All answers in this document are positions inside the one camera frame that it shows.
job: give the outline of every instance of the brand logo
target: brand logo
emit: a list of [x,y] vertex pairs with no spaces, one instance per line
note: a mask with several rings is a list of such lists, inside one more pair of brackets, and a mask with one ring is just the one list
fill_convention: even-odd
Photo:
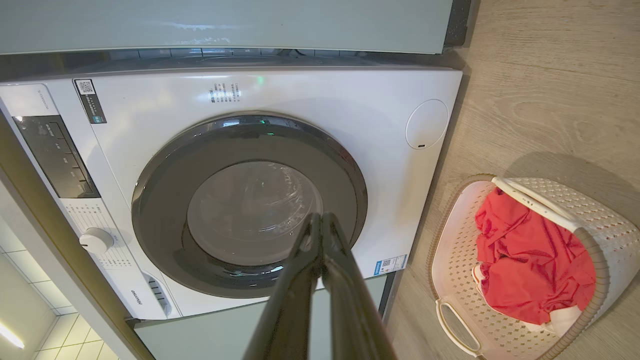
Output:
[[131,290],[131,293],[132,293],[132,294],[133,294],[133,296],[136,298],[136,302],[137,302],[139,305],[142,305],[142,301],[140,301],[140,298],[138,297],[138,294],[136,294],[136,292],[135,292],[135,291],[133,291],[133,290]]

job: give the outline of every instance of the front-load washing machine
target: front-load washing machine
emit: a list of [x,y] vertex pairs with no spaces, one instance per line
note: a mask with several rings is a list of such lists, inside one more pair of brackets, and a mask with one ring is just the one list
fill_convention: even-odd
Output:
[[311,212],[337,215],[364,277],[406,266],[460,71],[277,56],[101,66],[4,83],[0,106],[133,317],[265,300]]

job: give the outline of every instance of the washing machine door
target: washing machine door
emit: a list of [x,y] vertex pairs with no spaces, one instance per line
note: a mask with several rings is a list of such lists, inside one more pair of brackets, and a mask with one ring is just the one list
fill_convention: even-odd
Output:
[[209,119],[147,164],[132,220],[149,259],[202,293],[263,297],[307,214],[335,213],[351,245],[364,226],[367,188],[330,135],[266,113]]

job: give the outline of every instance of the red clothing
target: red clothing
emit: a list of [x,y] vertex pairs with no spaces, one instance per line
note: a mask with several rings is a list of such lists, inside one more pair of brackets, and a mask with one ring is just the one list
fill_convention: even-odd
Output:
[[490,307],[535,324],[553,310],[584,310],[595,290],[593,262],[580,240],[496,188],[476,213],[482,291]]

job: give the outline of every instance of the door glass window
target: door glass window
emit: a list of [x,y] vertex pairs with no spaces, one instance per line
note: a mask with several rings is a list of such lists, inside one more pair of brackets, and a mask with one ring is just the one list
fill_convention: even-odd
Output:
[[213,174],[196,190],[187,211],[197,244],[227,263],[255,266],[285,259],[307,214],[322,199],[301,172],[250,161]]

